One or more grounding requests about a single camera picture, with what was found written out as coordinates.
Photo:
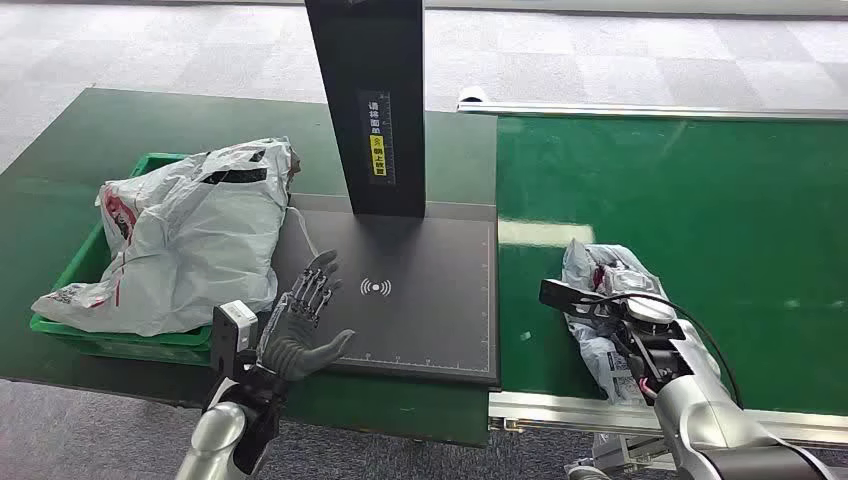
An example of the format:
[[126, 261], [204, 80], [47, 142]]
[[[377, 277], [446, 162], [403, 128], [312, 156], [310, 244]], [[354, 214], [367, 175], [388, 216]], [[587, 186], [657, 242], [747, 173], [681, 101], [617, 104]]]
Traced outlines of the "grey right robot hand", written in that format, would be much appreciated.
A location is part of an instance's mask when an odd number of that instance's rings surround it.
[[618, 262], [612, 265], [601, 265], [595, 273], [595, 291], [604, 296], [623, 294], [644, 294], [656, 297], [651, 300], [643, 297], [621, 299], [626, 313], [642, 322], [668, 325], [676, 319], [675, 310], [659, 298], [666, 300], [667, 296], [660, 281], [650, 273], [634, 270]]

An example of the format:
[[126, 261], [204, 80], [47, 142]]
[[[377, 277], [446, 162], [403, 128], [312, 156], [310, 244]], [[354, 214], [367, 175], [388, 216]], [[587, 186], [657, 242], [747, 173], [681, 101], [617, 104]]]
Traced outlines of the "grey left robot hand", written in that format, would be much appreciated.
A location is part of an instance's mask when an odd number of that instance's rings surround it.
[[356, 332], [339, 331], [320, 343], [316, 331], [321, 312], [340, 288], [333, 275], [337, 252], [327, 250], [300, 272], [281, 296], [259, 343], [258, 364], [285, 381], [299, 381], [343, 357]]

